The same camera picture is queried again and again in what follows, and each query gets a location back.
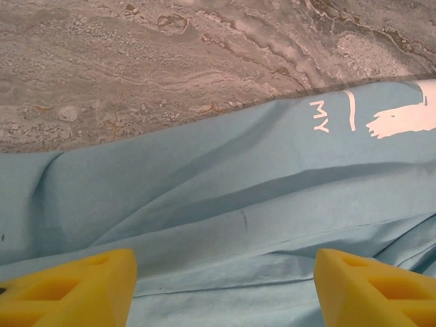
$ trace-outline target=light blue cloth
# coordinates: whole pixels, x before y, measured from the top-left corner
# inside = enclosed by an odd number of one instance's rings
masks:
[[[384,82],[0,155],[0,279],[132,248],[128,327],[323,326],[319,248],[436,277],[434,122],[436,81]]]

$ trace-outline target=marble surface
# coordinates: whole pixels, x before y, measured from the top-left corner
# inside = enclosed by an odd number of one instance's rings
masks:
[[[436,77],[436,1],[0,0],[0,152]]]

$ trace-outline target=dark stain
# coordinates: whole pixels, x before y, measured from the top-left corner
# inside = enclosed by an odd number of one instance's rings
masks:
[[[240,213],[243,214],[243,219],[244,219],[244,225],[245,225],[245,231],[248,232],[248,221],[247,221],[247,216],[245,214],[245,211],[243,209],[240,210]]]
[[[279,67],[271,72],[272,74],[280,74],[286,77],[292,77],[291,73],[286,67]]]
[[[357,15],[353,15],[353,19],[354,19],[358,24],[360,24],[360,17],[359,17],[359,16],[357,16]]]
[[[127,10],[127,11],[129,11],[129,12],[132,12],[132,11],[134,11],[136,8],[135,8],[135,6],[134,5],[132,5],[132,4],[128,4],[128,5],[126,5],[125,6],[125,10]]]

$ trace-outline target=triangular cutout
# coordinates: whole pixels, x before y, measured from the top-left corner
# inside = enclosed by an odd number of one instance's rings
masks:
[[[313,274],[326,327],[436,327],[436,279],[333,249]]]
[[[136,284],[129,249],[0,283],[2,327],[125,327]]]

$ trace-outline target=white graphic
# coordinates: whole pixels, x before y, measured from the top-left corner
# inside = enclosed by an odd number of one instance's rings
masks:
[[[322,110],[322,106],[324,105],[324,101],[321,100],[321,101],[310,102],[309,105],[310,106],[318,106],[318,108],[316,108],[316,110],[319,112],[319,114],[313,115],[314,119],[327,117],[327,112]],[[321,125],[315,126],[313,128],[313,130],[315,130],[315,131],[320,130],[320,131],[324,131],[324,132],[328,133],[329,132],[328,128],[324,127],[327,123],[328,123],[328,118],[324,119],[324,121],[321,123]]]
[[[367,124],[371,136],[378,139],[407,131],[430,131],[436,128],[436,80],[414,82],[422,91],[422,102],[380,111]]]
[[[354,117],[356,115],[356,99],[354,99],[354,94],[350,90],[344,90],[348,95],[349,99],[349,126],[352,131],[356,130],[356,124],[354,122]]]

